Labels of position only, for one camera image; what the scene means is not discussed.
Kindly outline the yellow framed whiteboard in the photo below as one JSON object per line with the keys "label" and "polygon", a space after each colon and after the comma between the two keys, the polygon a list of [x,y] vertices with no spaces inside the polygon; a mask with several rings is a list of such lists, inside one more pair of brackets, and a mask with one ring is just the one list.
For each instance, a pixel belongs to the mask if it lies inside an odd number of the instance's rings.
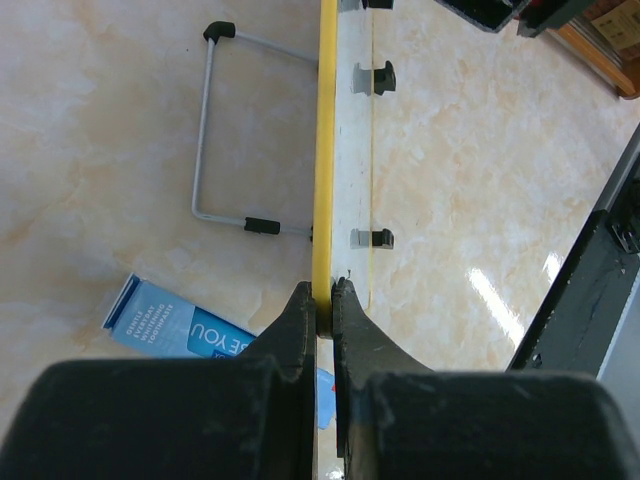
{"label": "yellow framed whiteboard", "polygon": [[315,146],[312,295],[319,368],[333,373],[331,293],[353,283],[371,299],[373,249],[373,13],[360,1],[321,4]]}

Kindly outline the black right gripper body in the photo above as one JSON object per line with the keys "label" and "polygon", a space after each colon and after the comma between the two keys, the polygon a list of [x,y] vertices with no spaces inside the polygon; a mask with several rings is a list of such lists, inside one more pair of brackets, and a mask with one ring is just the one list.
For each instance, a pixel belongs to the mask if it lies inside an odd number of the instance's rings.
{"label": "black right gripper body", "polygon": [[444,0],[438,4],[481,31],[499,33],[512,20],[517,34],[535,38],[557,30],[594,4],[593,0]]}

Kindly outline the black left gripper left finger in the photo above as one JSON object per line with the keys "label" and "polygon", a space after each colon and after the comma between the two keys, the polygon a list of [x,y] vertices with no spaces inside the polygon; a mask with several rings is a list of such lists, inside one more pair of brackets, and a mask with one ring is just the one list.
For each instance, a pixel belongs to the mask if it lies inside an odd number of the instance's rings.
{"label": "black left gripper left finger", "polygon": [[226,359],[65,361],[32,384],[1,445],[5,479],[313,479],[316,305]]}

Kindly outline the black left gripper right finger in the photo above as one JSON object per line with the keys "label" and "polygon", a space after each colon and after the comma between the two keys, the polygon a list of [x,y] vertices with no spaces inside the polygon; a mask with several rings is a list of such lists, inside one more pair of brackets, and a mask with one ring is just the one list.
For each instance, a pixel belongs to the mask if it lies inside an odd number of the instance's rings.
{"label": "black left gripper right finger", "polygon": [[336,447],[349,479],[635,479],[639,453],[596,381],[558,372],[440,372],[332,292]]}

